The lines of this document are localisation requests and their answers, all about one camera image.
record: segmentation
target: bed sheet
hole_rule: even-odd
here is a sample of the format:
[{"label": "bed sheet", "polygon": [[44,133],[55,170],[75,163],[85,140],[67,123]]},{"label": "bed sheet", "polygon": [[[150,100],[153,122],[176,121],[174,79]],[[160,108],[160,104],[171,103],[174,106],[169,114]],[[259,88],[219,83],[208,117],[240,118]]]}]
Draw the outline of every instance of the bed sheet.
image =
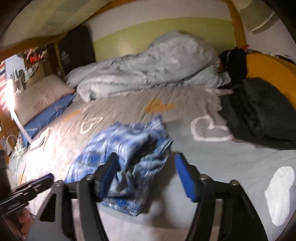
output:
[{"label": "bed sheet", "polygon": [[[147,241],[185,239],[196,204],[186,197],[174,168],[173,154],[183,152],[190,164],[214,180],[237,179],[253,202],[268,239],[274,241],[296,208],[296,185],[290,189],[289,217],[279,227],[271,221],[264,192],[278,168],[296,168],[296,153],[231,140],[225,121],[217,113],[221,109],[219,94],[225,93],[197,87],[165,87],[89,104],[75,102],[35,137],[44,135],[45,142],[23,156],[23,182],[48,172],[55,175],[55,180],[64,179],[72,161],[97,132],[115,121],[149,122],[160,114],[174,140],[172,155],[155,177],[146,209],[139,216],[131,217],[98,204],[110,240],[138,240],[139,235]],[[30,203],[33,213],[47,193]],[[73,210],[78,239],[83,240],[76,200]],[[218,233],[218,222],[213,230]]]}]

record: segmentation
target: pillow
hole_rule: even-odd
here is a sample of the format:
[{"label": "pillow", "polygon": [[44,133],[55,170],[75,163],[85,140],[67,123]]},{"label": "pillow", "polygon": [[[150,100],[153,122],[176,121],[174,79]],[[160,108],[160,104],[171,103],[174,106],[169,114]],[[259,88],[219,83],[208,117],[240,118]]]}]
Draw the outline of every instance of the pillow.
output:
[{"label": "pillow", "polygon": [[25,126],[43,110],[73,93],[74,89],[67,86],[57,75],[49,75],[15,96],[15,113]]},{"label": "pillow", "polygon": [[[52,106],[45,109],[39,115],[37,115],[34,119],[32,119],[27,125],[24,126],[26,132],[31,138],[34,138],[38,132],[52,122],[55,118],[61,115],[65,109],[71,104],[74,95],[66,95],[57,102],[55,102]],[[22,134],[22,138],[24,140],[24,146],[28,147],[29,142]]]},{"label": "pillow", "polygon": [[248,78],[261,78],[275,86],[296,109],[296,66],[261,53],[247,54]]}]

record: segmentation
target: beige pillow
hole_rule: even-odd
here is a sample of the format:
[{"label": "beige pillow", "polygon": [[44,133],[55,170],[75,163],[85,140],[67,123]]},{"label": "beige pillow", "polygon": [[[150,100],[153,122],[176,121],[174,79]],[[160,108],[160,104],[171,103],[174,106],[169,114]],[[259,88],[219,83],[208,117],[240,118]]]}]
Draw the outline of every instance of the beige pillow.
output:
[{"label": "beige pillow", "polygon": [[15,113],[24,126],[65,95],[73,94],[57,75],[49,75],[15,96]]}]

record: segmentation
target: white heart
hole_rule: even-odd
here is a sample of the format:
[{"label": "white heart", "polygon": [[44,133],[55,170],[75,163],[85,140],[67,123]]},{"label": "white heart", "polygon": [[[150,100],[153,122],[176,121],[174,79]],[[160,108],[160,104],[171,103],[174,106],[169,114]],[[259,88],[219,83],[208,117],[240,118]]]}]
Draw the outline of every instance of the white heart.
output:
[{"label": "white heart", "polygon": [[216,94],[220,94],[221,91],[219,89],[209,89],[209,88],[205,88],[205,91],[208,92],[208,93],[216,93]]},{"label": "white heart", "polygon": [[[102,120],[103,120],[103,117],[100,117],[99,119],[97,119],[97,118],[91,118],[90,120],[83,122],[81,124],[81,127],[80,127],[80,134],[83,134],[84,135],[84,134],[88,133],[91,130],[91,128],[94,126],[94,124],[99,124]],[[91,123],[90,123],[88,129],[84,130],[83,129],[84,128],[84,125],[87,124],[87,123],[89,123],[89,122],[91,122]]]},{"label": "white heart", "polygon": [[228,127],[227,126],[216,126],[214,124],[214,120],[212,119],[212,117],[210,117],[209,115],[205,115],[205,116],[200,116],[196,119],[194,119],[192,122],[191,122],[191,125],[190,125],[190,129],[191,129],[191,134],[193,136],[193,139],[195,141],[204,141],[204,142],[222,142],[222,141],[229,141],[231,139],[233,139],[233,135],[229,135],[229,136],[226,136],[226,137],[201,137],[197,131],[196,131],[196,123],[201,120],[201,119],[206,119],[209,121],[209,126],[207,127],[207,130],[212,130],[214,128],[218,128],[218,129],[221,129],[221,130],[224,130],[224,131],[229,131]]},{"label": "white heart", "polygon": [[90,104],[84,105],[84,106],[82,106],[80,111],[84,114],[88,110],[89,107],[90,107]]}]

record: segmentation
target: green wall stripe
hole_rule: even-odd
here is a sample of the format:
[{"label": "green wall stripe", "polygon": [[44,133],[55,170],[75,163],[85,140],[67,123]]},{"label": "green wall stripe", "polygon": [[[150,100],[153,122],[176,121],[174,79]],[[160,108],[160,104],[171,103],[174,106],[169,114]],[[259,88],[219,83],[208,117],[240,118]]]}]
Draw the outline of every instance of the green wall stripe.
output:
[{"label": "green wall stripe", "polygon": [[173,30],[201,37],[218,53],[236,46],[230,21],[215,18],[170,18],[140,23],[95,40],[96,59],[102,61],[143,52],[153,39]]}]

